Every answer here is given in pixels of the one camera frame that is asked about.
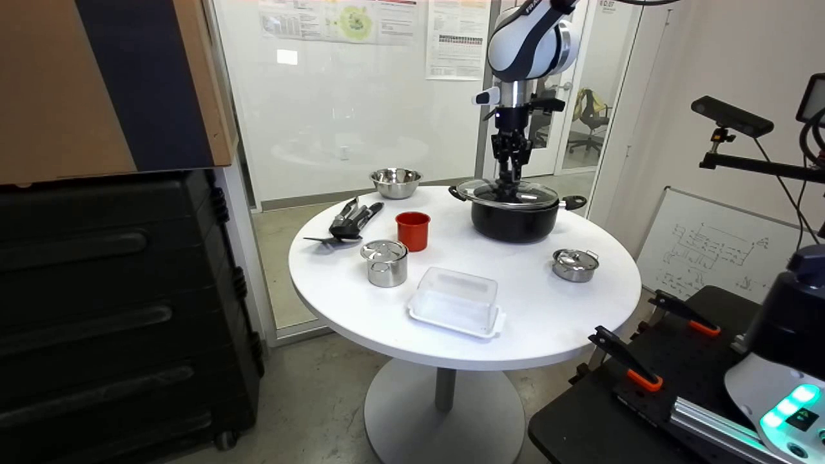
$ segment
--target paper on wall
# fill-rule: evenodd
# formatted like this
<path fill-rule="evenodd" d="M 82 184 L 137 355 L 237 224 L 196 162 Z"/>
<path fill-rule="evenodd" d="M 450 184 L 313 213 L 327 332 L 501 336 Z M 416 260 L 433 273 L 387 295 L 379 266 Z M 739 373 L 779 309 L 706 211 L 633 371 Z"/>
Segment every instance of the paper on wall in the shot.
<path fill-rule="evenodd" d="M 264 32 L 285 42 L 412 46 L 419 0 L 258 0 Z"/>
<path fill-rule="evenodd" d="M 481 79 L 485 76 L 489 0 L 429 0 L 429 78 Z"/>

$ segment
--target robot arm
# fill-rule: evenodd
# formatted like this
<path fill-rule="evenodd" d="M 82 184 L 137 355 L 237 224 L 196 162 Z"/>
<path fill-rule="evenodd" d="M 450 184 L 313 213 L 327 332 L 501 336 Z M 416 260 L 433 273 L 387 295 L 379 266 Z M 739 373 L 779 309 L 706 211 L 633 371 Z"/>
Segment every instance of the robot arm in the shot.
<path fill-rule="evenodd" d="M 507 14 L 490 37 L 489 64 L 501 83 L 540 79 L 563 72 L 576 55 L 563 21 L 576 0 L 530 0 Z"/>
<path fill-rule="evenodd" d="M 559 110 L 559 101 L 530 101 L 530 79 L 563 72 L 576 59 L 576 39 L 563 21 L 576 0 L 527 0 L 494 29 L 489 64 L 499 79 L 494 155 L 501 162 L 499 199 L 517 199 L 521 167 L 531 158 L 525 128 L 534 108 Z"/>

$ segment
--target red object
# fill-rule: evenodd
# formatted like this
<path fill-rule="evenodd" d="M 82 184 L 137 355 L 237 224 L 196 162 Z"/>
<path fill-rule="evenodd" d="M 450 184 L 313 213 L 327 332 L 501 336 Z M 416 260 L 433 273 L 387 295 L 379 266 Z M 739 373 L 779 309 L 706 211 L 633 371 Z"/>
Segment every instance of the red object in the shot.
<path fill-rule="evenodd" d="M 403 211 L 394 216 L 397 221 L 397 239 L 410 250 L 425 250 L 429 247 L 429 226 L 432 216 L 423 211 Z"/>
<path fill-rule="evenodd" d="M 694 332 L 705 336 L 705 338 L 721 338 L 721 332 L 723 332 L 721 328 L 706 328 L 706 326 L 703 326 L 700 319 L 692 319 L 690 328 L 692 328 Z"/>
<path fill-rule="evenodd" d="M 639 371 L 636 368 L 626 368 L 625 376 L 638 384 L 639 389 L 651 393 L 651 395 L 659 395 L 666 384 L 664 376 L 659 376 L 656 381 L 646 378 Z"/>

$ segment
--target clear plastic lid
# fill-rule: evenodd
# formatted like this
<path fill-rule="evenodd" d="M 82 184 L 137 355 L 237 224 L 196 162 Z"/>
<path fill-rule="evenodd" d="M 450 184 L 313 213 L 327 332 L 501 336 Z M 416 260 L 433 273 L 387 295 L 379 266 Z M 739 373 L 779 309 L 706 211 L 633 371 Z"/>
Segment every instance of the clear plastic lid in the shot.
<path fill-rule="evenodd" d="M 407 311 L 429 326 L 494 338 L 504 323 L 495 309 L 495 291 L 499 287 L 490 278 L 432 268 L 407 301 Z"/>

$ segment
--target table pedestal base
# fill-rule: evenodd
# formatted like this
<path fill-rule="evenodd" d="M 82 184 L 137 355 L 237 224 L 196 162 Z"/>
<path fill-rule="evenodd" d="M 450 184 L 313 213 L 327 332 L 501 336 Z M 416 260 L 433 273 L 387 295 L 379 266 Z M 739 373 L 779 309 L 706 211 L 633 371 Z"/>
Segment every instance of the table pedestal base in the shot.
<path fill-rule="evenodd" d="M 499 371 L 459 371 L 452 411 L 441 413 L 437 368 L 391 362 L 367 393 L 365 421 L 387 464 L 504 464 L 525 444 L 521 398 Z"/>

